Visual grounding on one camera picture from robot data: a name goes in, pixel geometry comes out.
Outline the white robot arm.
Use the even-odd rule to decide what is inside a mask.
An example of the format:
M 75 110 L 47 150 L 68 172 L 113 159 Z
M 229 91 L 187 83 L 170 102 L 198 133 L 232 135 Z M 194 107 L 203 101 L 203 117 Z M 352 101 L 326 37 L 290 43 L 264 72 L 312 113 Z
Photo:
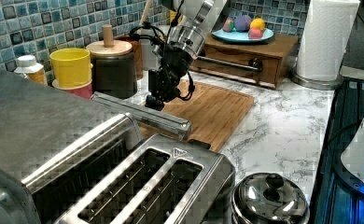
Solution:
M 162 110 L 175 98 L 188 101 L 195 90 L 190 65 L 202 51 L 206 37 L 219 30 L 231 11 L 231 0 L 161 0 L 183 16 L 171 24 L 165 37 L 153 37 L 153 53 L 160 59 L 157 69 L 148 71 L 146 107 Z

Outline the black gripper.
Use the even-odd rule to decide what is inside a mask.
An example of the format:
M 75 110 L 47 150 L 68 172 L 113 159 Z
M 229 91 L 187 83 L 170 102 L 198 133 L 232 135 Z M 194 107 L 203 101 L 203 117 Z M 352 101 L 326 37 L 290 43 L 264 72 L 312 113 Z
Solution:
M 193 80 L 189 67 L 193 59 L 189 53 L 177 47 L 164 47 L 161 50 L 161 66 L 149 71 L 148 90 L 151 95 L 146 97 L 145 107 L 162 111 L 164 102 L 175 98 L 188 101 L 193 94 Z M 180 79 L 189 76 L 188 94 L 183 96 L 178 88 Z

